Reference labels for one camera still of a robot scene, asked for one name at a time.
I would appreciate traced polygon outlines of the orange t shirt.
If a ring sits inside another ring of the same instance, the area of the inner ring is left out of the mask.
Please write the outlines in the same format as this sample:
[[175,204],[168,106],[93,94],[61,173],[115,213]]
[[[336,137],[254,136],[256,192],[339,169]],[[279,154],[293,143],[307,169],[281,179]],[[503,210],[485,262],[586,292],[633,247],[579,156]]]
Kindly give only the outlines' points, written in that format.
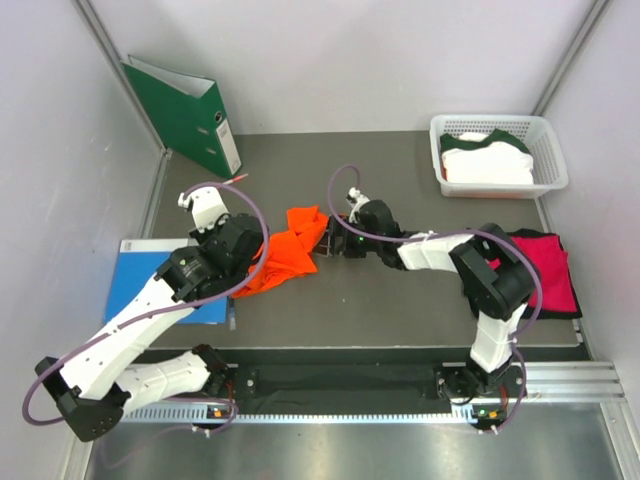
[[287,230],[270,236],[266,262],[233,299],[265,293],[284,282],[317,272],[312,250],[322,239],[329,217],[318,205],[287,210]]

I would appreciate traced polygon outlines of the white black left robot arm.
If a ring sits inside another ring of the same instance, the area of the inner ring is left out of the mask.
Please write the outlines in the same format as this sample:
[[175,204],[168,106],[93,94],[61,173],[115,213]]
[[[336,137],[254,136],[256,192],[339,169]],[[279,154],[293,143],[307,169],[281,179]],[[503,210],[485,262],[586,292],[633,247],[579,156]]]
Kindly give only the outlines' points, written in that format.
[[196,244],[172,251],[130,303],[82,348],[36,365],[62,419],[80,441],[102,437],[124,416],[149,404],[186,393],[212,397],[224,390],[226,366],[209,345],[156,364],[134,362],[206,301],[246,285],[265,257],[268,237],[262,216],[223,215]]

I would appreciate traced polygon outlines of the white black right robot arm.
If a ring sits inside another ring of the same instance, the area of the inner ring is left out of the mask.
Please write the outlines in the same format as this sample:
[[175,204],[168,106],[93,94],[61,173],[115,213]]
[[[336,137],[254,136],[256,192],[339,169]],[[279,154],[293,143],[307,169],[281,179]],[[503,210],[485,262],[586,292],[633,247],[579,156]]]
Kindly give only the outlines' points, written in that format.
[[467,397],[498,389],[513,360],[516,331],[536,290],[537,270],[496,224],[473,233],[441,236],[404,230],[381,200],[357,199],[332,216],[316,253],[361,259],[372,253],[399,271],[433,270],[459,276],[462,294],[477,319],[469,357],[458,377]]

